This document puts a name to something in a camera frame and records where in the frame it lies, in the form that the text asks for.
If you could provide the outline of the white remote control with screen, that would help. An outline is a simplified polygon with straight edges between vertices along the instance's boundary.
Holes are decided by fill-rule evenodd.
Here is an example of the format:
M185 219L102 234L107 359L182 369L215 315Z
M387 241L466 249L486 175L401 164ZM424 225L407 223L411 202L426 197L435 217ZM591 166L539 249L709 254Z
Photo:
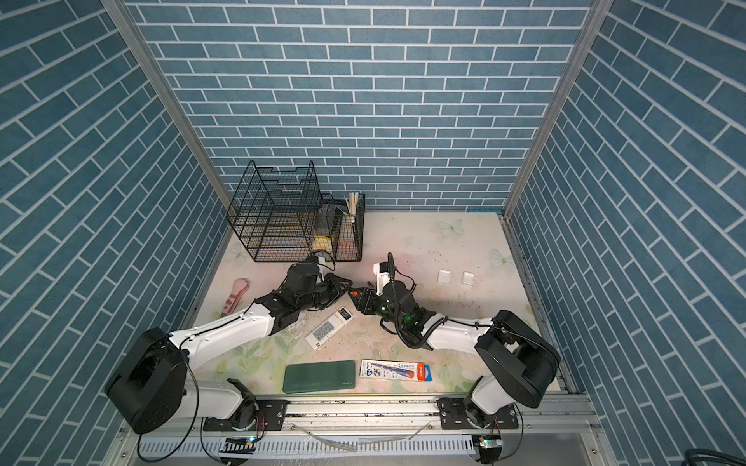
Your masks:
M320 349L331 337L338 333L345 325L347 325L354 315L347 310L345 307L339 308L326 320L324 320L317 328L309 333L305 340L309 346L314 349Z

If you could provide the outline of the white battery cover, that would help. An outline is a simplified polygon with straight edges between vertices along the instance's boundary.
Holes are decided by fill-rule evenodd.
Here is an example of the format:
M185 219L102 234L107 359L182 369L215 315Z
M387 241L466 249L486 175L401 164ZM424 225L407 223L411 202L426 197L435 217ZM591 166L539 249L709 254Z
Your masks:
M462 284L467 285L468 287L473 287L475 283L475 275L471 272L462 273Z
M452 272L445 269L440 269L438 271L438 277L437 277L438 283L451 283L452 281Z

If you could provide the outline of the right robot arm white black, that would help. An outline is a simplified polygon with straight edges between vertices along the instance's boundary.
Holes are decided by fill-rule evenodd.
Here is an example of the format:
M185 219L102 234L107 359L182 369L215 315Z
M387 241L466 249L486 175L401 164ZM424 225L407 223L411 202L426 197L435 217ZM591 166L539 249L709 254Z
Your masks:
M561 357L521 318L501 310L494 318L458 320L431 312L414 297L416 283L397 277L392 256L374 266L377 283L348 291L363 315L378 316L382 328L412 350L477 355L487 368L464 400L471 424L484 428L510 405L537 408L555 380Z

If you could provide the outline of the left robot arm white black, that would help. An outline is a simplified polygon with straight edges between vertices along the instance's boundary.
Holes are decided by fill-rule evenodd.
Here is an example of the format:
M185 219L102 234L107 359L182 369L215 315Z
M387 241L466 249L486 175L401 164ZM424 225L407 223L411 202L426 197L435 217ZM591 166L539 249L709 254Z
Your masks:
M297 262L277 289L243 310L186 330L167 333L154 327L142 333L108 380L106 396L137 434L181 417L225 421L237 431L256 428L258 402L243 383L200 382L195 370L281 332L304 312L328 308L352 285L332 272L322 273L317 258Z

